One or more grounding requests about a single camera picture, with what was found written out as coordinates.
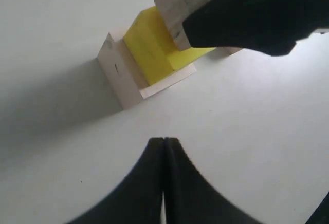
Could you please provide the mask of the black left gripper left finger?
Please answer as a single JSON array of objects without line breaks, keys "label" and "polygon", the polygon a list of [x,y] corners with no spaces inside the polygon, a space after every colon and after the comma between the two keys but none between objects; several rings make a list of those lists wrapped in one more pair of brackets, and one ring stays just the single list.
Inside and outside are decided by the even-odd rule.
[{"label": "black left gripper left finger", "polygon": [[152,138],[114,190],[70,223],[161,223],[164,140]]}]

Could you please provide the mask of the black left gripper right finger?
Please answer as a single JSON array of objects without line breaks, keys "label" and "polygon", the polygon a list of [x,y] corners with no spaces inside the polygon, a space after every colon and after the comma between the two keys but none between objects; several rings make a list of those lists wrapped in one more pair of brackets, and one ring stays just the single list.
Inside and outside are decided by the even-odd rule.
[{"label": "black left gripper right finger", "polygon": [[178,139],[165,138],[164,147],[167,223],[259,223],[207,182]]}]

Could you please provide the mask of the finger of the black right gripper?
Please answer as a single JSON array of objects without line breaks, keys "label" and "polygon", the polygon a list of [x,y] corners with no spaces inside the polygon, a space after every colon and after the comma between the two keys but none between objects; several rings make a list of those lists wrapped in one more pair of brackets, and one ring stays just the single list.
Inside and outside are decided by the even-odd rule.
[{"label": "finger of the black right gripper", "polygon": [[328,27],[328,0],[211,0],[183,22],[194,48],[239,47],[271,56]]}]

